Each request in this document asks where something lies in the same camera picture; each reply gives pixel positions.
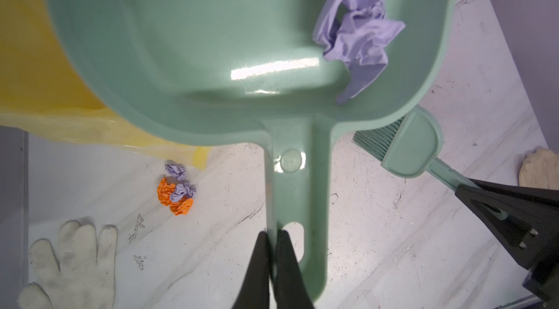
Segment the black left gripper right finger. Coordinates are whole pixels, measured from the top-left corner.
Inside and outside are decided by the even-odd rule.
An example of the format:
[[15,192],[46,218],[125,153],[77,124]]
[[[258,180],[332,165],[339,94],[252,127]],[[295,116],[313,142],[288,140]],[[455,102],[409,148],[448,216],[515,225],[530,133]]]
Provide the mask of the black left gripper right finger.
[[279,309],[314,309],[296,259],[291,238],[280,230],[275,247],[276,277],[275,300]]

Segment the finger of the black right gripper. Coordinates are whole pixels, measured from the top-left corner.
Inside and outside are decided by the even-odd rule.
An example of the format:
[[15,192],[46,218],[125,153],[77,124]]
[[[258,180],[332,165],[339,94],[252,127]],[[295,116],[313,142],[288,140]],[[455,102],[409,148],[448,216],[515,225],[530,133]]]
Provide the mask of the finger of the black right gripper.
[[522,268],[558,265],[558,199],[518,198],[467,185],[458,186],[455,196]]
[[478,179],[473,179],[473,182],[481,189],[501,195],[509,195],[526,199],[558,199],[557,190],[502,185]]

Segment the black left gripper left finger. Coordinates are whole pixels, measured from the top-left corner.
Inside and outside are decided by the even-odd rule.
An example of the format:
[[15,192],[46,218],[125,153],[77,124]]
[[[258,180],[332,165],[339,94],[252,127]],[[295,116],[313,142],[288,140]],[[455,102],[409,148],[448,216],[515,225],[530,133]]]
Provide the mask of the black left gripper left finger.
[[271,252],[267,233],[258,234],[245,278],[233,309],[269,309]]

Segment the green hand brush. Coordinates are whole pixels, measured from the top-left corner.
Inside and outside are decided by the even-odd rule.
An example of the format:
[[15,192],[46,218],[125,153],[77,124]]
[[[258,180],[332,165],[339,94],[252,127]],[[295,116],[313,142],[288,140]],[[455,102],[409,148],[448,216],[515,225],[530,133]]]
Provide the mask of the green hand brush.
[[438,158],[443,148],[443,131],[423,107],[416,106],[387,126],[356,131],[353,142],[395,176],[413,179],[428,172],[452,191],[460,185],[477,186]]

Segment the green plastic dustpan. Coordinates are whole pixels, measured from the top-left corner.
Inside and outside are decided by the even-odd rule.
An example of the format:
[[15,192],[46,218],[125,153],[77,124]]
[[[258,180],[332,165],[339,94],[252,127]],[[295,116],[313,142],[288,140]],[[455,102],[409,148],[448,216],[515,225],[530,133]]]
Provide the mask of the green plastic dustpan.
[[330,154],[346,133],[402,118],[441,66],[455,0],[387,0],[405,29],[389,65],[345,105],[339,61],[312,40],[325,0],[45,0],[87,87],[132,125],[165,140],[264,150],[266,221],[304,229],[307,293],[327,283]]

